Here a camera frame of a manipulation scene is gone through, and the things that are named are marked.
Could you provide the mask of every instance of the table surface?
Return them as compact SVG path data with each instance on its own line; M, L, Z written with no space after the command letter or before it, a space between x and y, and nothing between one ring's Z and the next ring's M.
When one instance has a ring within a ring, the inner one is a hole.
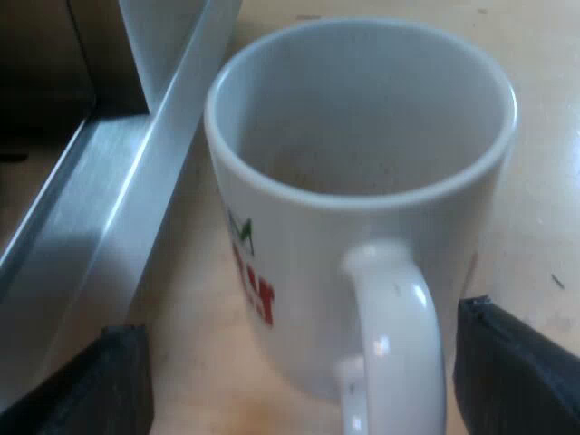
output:
M468 295L490 294L580 354L580 2L245 0L232 52L277 28L342 15L422 21L504 66L519 101L520 134ZM220 207L198 138L129 315L150 331L151 433L341 433L337 407L295 391L257 350ZM449 396L449 434L465 434Z

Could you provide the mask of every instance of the red text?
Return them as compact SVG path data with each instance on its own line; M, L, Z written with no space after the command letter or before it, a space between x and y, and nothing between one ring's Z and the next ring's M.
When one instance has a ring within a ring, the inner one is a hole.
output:
M247 301L250 305L255 307L258 315L264 322L272 327L274 324L274 318L272 316L272 303L274 302L274 289L264 278L257 277L256 273L251 265L244 265L244 260L242 260L237 246L234 244L234 257L236 259L237 268L239 269L240 278L242 280L242 286L244 287L244 293L246 294ZM250 289L246 285L247 281L250 283Z

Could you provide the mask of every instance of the black plastic piece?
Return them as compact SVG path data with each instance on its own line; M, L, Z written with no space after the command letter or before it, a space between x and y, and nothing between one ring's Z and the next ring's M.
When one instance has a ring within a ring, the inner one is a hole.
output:
M153 422L144 327L102 336L0 415L0 434L145 435Z
M455 394L471 435L580 434L580 360L486 297L459 302Z

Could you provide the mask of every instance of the mug rim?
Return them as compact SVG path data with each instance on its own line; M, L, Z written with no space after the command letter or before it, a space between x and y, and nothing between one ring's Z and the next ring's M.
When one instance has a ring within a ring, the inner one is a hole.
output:
M284 39L291 34L301 33L307 29L341 24L371 24L386 27L404 27L419 33L428 34L431 37L440 38L447 44L455 45L462 52L465 52L466 55L477 58L479 63L488 70L488 73L496 82L500 91L502 105L504 106L505 115L501 122L499 134L493 143L477 159L473 160L467 167L455 174L426 186L382 195L340 195L313 192L271 179L248 165L227 145L218 127L216 105L222 83L239 63L242 63L247 57L252 56L254 52L263 49L266 45L274 44L280 39ZM374 208L401 208L409 205L419 205L438 198L447 197L454 192L468 187L484 177L502 160L516 133L517 121L517 101L513 87L503 69L487 53L475 45L463 41L456 35L440 29L425 24L387 18L321 19L278 30L257 39L239 51L224 65L208 91L204 113L208 143L212 154L215 154L214 158L221 160L229 170L233 171L240 179L245 180L252 188L297 205L321 209L340 209L344 211Z

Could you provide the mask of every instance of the white mug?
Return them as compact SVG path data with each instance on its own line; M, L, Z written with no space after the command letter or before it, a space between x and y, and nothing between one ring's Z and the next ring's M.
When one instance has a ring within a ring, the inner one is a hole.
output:
M271 363L345 434L444 433L443 349L517 129L506 75L420 24L322 20L232 58L205 127Z

